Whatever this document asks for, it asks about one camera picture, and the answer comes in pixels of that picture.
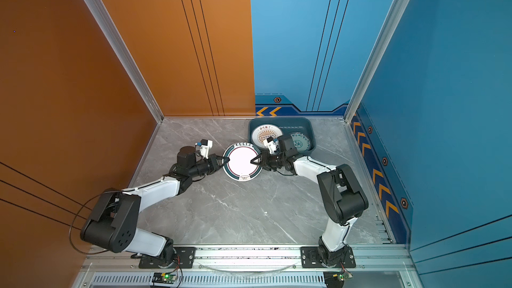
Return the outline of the white plate green red rim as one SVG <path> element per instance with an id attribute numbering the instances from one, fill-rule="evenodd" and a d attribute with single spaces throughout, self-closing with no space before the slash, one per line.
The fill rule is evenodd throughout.
<path id="1" fill-rule="evenodd" d="M 261 155 L 261 151 L 252 143 L 235 143 L 229 146 L 223 155 L 230 158 L 227 164 L 223 164 L 223 170 L 235 181 L 251 181 L 262 171 L 262 167 L 250 163 L 258 155 Z"/>

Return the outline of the large orange sunburst plate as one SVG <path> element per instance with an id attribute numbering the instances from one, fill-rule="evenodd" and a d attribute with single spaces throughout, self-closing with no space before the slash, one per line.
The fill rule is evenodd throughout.
<path id="1" fill-rule="evenodd" d="M 264 141 L 266 141 L 268 138 L 272 137 L 273 139 L 276 139 L 280 136 L 282 136 L 283 132 L 278 126 L 271 125 L 271 124 L 265 124 L 257 126 L 250 134 L 250 141 L 260 147 L 265 148 Z"/>

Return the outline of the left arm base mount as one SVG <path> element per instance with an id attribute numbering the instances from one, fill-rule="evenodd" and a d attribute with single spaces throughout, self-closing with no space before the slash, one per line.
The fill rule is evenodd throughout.
<path id="1" fill-rule="evenodd" d="M 195 260 L 196 247 L 174 247 L 170 257 L 153 257 L 142 255 L 140 269 L 191 269 Z"/>

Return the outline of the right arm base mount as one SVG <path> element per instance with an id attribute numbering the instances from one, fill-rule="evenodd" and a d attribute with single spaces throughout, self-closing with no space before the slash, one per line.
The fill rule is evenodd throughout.
<path id="1" fill-rule="evenodd" d="M 357 267 L 353 249 L 346 245 L 338 251 L 328 251 L 324 247 L 302 247 L 301 265 L 303 268 L 345 268 Z"/>

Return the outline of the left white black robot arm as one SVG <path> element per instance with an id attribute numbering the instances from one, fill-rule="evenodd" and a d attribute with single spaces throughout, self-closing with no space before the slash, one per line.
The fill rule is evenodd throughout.
<path id="1" fill-rule="evenodd" d="M 182 147 L 177 162 L 157 181 L 104 191 L 81 229 L 81 240 L 112 253 L 127 251 L 141 263 L 175 267 L 178 254 L 173 240 L 138 228 L 139 215 L 150 206 L 183 194 L 194 182 L 229 163 L 228 157 L 210 154 L 210 149 L 205 141 Z"/>

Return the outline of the green patterned plate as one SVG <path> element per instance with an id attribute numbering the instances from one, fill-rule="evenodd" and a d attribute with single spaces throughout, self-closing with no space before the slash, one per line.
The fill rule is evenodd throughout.
<path id="1" fill-rule="evenodd" d="M 293 145 L 300 153 L 305 153 L 311 149 L 311 140 L 306 134 L 295 132 L 291 134 Z"/>

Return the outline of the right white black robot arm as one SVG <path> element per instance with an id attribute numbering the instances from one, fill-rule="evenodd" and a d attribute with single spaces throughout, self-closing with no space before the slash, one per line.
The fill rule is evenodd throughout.
<path id="1" fill-rule="evenodd" d="M 265 149 L 251 159 L 266 171 L 284 168 L 292 176 L 305 177 L 319 186 L 329 217 L 319 238 L 317 262 L 324 267 L 356 267 L 353 249 L 347 244 L 349 232 L 368 209 L 369 201 L 353 169 L 348 164 L 329 165 L 300 153 L 290 135 L 268 138 Z"/>

